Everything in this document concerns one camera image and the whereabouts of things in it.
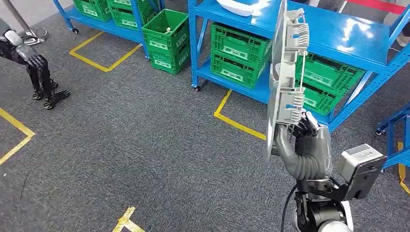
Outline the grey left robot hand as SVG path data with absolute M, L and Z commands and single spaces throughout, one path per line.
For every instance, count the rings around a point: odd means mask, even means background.
M 53 109 L 57 103 L 69 97 L 67 90 L 55 92 L 58 83 L 51 78 L 48 61 L 27 45 L 17 47 L 16 52 L 28 65 L 28 73 L 33 85 L 32 98 L 36 101 L 45 99 L 44 108 Z

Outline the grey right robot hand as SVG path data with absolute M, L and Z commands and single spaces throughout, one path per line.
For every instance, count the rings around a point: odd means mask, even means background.
M 288 173 L 297 180 L 326 179 L 332 174 L 331 139 L 326 125 L 318 123 L 310 111 L 302 114 L 293 131 L 295 145 L 287 140 L 288 130 L 276 124 L 275 146 Z

